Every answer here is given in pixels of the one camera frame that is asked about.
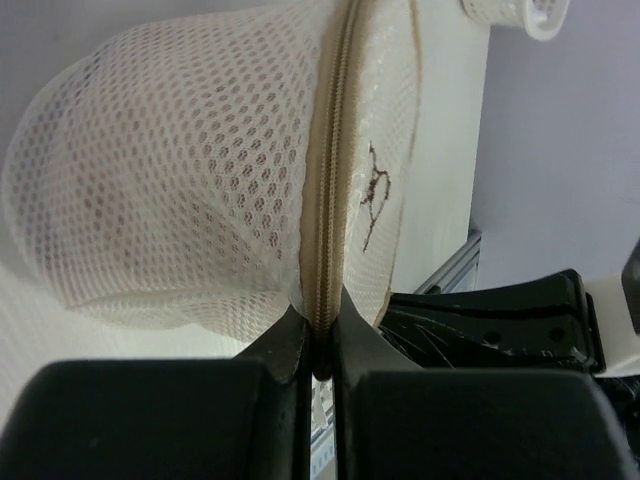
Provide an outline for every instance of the white mesh fabric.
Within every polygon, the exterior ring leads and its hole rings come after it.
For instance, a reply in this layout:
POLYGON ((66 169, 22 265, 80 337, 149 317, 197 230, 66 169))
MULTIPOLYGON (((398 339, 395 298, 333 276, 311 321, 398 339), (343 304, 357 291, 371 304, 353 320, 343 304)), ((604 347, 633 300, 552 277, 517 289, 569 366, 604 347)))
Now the white mesh fabric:
POLYGON ((142 25, 48 84, 3 206, 69 308, 250 341, 300 297, 299 223, 334 0, 142 25))
POLYGON ((393 272, 419 104, 419 57, 411 0, 372 0, 369 8, 344 284, 358 312, 373 323, 393 272))

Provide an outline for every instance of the zipper teeth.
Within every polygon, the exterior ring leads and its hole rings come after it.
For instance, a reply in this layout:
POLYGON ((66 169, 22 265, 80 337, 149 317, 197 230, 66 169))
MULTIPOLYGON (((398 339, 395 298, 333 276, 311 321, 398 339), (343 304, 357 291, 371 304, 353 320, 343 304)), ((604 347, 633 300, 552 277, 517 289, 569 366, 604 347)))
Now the zipper teeth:
POLYGON ((322 154, 322 184, 320 185, 320 222, 318 226, 318 275, 316 290, 315 331, 321 343, 329 335, 333 323, 333 299, 335 297, 333 282, 333 244, 335 230, 336 190, 338 180, 338 151, 340 147, 340 130, 342 119, 342 102, 349 50, 353 35, 358 5, 361 0, 352 0, 348 7, 347 17, 343 24, 338 45, 335 49, 331 70, 331 86, 329 105, 325 118, 325 148, 322 154))

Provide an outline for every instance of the white plastic container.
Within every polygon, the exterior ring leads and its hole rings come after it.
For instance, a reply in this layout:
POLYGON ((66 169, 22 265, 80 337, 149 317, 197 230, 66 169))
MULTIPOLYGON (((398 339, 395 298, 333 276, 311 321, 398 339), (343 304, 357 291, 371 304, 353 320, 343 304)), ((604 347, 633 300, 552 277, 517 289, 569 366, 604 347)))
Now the white plastic container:
POLYGON ((462 0, 475 21, 505 27, 524 28, 534 40, 555 37, 571 0, 462 0))

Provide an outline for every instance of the laundry bag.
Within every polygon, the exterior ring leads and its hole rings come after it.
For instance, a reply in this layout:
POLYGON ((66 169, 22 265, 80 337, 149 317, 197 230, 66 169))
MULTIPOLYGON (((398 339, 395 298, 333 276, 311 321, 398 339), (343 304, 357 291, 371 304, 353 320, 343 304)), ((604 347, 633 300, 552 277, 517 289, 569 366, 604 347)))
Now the laundry bag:
POLYGON ((303 0, 142 25, 55 77, 2 203, 68 309, 250 342, 292 304, 326 337, 346 287, 388 300, 418 114, 411 0, 303 0))

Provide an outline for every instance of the black drawing on bag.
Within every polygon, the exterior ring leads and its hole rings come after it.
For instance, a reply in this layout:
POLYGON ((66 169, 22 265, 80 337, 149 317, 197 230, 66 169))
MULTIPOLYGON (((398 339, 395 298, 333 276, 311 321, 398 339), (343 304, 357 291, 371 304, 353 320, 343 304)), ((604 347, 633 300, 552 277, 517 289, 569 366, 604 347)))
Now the black drawing on bag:
POLYGON ((380 218, 382 209, 386 205, 387 200, 389 200, 389 192, 391 191, 391 179, 389 178, 389 172, 387 172, 386 170, 378 169, 378 155, 376 154, 376 150, 375 148, 373 148, 373 143, 371 142, 369 142, 369 155, 371 155, 371 158, 373 160, 373 168, 371 170, 371 179, 369 180, 367 194, 360 202, 360 205, 367 205, 369 207, 369 218, 371 223, 369 224, 369 233, 367 234, 367 238, 364 241, 364 248, 362 249, 362 253, 366 252, 367 248, 369 247, 371 234, 373 233, 373 229, 376 226, 378 218, 380 218), (373 206, 373 201, 376 199, 376 188, 378 187, 378 183, 383 179, 384 197, 382 198, 382 200, 380 200, 380 206, 376 211, 375 207, 373 206))

